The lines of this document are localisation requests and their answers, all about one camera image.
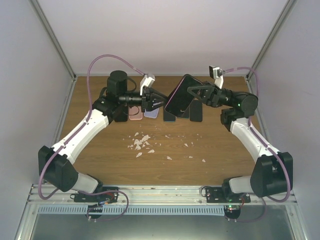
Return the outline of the lavender phone case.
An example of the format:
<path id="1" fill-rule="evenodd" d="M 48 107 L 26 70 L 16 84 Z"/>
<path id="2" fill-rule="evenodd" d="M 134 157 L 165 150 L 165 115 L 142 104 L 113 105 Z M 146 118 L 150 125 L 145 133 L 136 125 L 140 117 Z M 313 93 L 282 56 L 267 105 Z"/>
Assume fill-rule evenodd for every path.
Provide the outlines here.
<path id="1" fill-rule="evenodd" d="M 156 119 L 159 114 L 159 108 L 151 110 L 151 111 L 145 111 L 144 112 L 144 117 L 146 118 L 151 118 L 151 119 Z"/>

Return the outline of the black phone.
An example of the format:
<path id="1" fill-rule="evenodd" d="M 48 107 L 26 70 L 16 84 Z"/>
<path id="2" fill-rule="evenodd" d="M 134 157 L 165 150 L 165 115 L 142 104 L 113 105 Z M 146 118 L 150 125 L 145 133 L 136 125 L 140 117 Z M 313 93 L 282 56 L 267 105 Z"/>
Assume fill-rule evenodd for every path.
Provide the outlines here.
<path id="1" fill-rule="evenodd" d="M 193 100 L 190 104 L 189 120 L 199 123 L 203 121 L 203 104 L 199 100 Z"/>
<path id="2" fill-rule="evenodd" d="M 198 79 L 190 74 L 185 74 L 168 97 L 164 110 L 176 117 L 182 117 L 195 98 L 193 94 L 188 92 L 188 88 L 195 87 L 191 91 L 196 95 L 199 92 L 199 86 L 202 85 L 203 83 Z"/>

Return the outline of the pink phone case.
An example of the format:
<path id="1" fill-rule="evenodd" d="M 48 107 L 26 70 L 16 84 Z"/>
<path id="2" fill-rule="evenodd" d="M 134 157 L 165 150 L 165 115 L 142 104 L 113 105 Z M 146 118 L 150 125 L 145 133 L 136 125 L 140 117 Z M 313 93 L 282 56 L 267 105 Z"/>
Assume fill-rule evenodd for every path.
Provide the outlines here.
<path id="1" fill-rule="evenodd" d="M 131 121 L 140 121 L 143 119 L 143 112 L 140 106 L 131 106 L 128 108 L 128 118 Z"/>

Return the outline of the black phone case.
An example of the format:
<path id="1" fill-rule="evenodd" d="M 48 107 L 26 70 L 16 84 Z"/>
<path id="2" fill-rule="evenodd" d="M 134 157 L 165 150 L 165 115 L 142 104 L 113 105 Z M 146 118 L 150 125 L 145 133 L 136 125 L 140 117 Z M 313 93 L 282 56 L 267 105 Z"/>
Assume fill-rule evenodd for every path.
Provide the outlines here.
<path id="1" fill-rule="evenodd" d="M 124 109 L 115 119 L 116 123 L 123 123 L 128 121 L 128 109 Z"/>

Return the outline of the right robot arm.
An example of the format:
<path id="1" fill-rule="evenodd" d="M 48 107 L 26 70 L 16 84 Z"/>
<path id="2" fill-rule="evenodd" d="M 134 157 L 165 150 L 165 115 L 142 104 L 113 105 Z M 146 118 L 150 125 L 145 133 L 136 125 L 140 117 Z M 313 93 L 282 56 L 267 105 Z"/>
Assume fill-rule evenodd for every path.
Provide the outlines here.
<path id="1" fill-rule="evenodd" d="M 258 97 L 209 82 L 188 87 L 187 91 L 209 107 L 227 107 L 221 111 L 221 124 L 240 140 L 255 162 L 250 176 L 227 179 L 221 190 L 223 200 L 232 203 L 241 193 L 250 193 L 277 203 L 287 201 L 293 187 L 293 158 L 272 146 L 254 127 L 251 117 L 258 107 Z"/>

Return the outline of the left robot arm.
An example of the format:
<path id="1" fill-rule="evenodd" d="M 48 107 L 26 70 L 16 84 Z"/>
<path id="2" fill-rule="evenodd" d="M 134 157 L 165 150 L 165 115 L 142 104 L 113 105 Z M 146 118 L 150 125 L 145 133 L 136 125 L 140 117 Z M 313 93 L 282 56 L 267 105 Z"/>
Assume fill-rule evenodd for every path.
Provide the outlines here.
<path id="1" fill-rule="evenodd" d="M 126 72 L 113 71 L 84 119 L 52 147 L 43 146 L 38 151 L 40 181 L 46 180 L 62 192 L 85 192 L 92 202 L 102 199 L 102 182 L 88 174 L 79 173 L 74 168 L 79 154 L 110 123 L 126 117 L 129 107 L 138 107 L 141 112 L 151 112 L 167 101 L 164 94 L 152 88 L 154 75 L 144 75 L 132 90 L 128 90 L 128 81 L 130 77 Z"/>

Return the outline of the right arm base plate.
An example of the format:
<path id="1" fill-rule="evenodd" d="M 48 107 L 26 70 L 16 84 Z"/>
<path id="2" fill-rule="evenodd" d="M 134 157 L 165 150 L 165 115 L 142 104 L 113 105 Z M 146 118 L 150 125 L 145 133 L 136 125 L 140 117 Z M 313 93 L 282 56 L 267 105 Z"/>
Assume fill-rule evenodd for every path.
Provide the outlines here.
<path id="1" fill-rule="evenodd" d="M 245 204 L 251 202 L 248 193 L 230 193 L 227 188 L 222 186 L 202 186 L 199 193 L 210 204 L 222 204 L 224 216 L 228 220 L 238 221 L 241 210 Z"/>

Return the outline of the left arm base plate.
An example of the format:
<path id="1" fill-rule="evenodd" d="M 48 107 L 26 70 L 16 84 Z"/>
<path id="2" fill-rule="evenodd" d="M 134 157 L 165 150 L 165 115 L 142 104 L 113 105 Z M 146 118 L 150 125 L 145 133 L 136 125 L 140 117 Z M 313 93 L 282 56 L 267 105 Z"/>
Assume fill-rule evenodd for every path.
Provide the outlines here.
<path id="1" fill-rule="evenodd" d="M 72 193 L 70 199 L 75 203 L 88 203 L 90 209 L 88 216 L 91 220 L 99 220 L 102 216 L 103 207 L 118 201 L 119 188 L 116 186 L 102 186 L 97 193 L 107 192 L 99 195 L 88 195 L 84 193 Z"/>

